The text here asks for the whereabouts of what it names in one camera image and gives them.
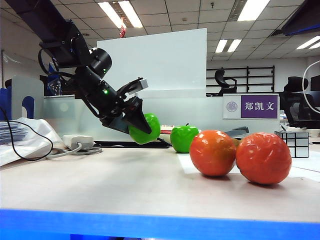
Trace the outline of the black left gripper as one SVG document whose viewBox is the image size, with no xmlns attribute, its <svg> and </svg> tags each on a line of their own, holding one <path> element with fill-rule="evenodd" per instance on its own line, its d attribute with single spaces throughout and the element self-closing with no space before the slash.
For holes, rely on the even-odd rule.
<svg viewBox="0 0 320 240">
<path fill-rule="evenodd" d="M 137 96 L 131 97 L 127 101 L 118 101 L 118 104 L 113 106 L 99 120 L 104 127 L 122 133 L 129 133 L 129 125 L 150 134 L 152 129 L 144 116 L 142 105 L 143 100 Z"/>
</svg>

